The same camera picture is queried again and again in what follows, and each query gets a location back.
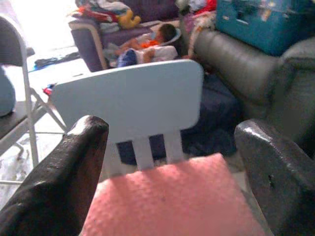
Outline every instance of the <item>gray armchair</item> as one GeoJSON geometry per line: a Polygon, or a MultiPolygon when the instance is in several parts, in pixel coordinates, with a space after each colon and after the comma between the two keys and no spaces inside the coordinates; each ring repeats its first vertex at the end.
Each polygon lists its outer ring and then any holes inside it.
{"type": "Polygon", "coordinates": [[[315,37],[272,57],[205,29],[195,53],[241,101],[244,119],[267,121],[307,154],[315,150],[315,37]]]}

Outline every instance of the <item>toy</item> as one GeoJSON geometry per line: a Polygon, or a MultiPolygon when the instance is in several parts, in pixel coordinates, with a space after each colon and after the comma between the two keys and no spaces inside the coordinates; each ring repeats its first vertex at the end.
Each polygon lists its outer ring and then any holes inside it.
{"type": "Polygon", "coordinates": [[[118,24],[123,29],[131,29],[136,27],[140,22],[141,18],[139,16],[135,16],[133,18],[133,12],[131,10],[127,10],[125,15],[117,16],[118,24]]]}

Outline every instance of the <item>teal suitcase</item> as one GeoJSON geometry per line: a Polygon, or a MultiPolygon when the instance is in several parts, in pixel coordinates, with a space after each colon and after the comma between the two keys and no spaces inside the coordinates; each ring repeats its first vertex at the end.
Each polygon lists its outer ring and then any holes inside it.
{"type": "Polygon", "coordinates": [[[272,56],[315,35],[312,0],[218,0],[216,27],[272,56]]]}

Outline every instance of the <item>white chair backrest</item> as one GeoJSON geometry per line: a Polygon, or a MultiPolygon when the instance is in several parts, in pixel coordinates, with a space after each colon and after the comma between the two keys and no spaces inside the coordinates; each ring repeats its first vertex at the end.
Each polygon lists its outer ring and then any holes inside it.
{"type": "Polygon", "coordinates": [[[203,70],[191,60],[156,62],[91,73],[55,86],[51,100],[70,128],[93,115],[109,124],[105,154],[121,174],[116,143],[132,141],[138,169],[153,167],[149,136],[164,135],[167,160],[183,158],[180,130],[199,118],[203,70]]]}

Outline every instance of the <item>pink seat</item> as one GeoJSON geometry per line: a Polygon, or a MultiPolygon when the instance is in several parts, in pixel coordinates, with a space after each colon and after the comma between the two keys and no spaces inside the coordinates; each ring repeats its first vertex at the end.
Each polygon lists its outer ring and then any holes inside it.
{"type": "Polygon", "coordinates": [[[101,183],[84,236],[260,236],[220,154],[101,183]]]}

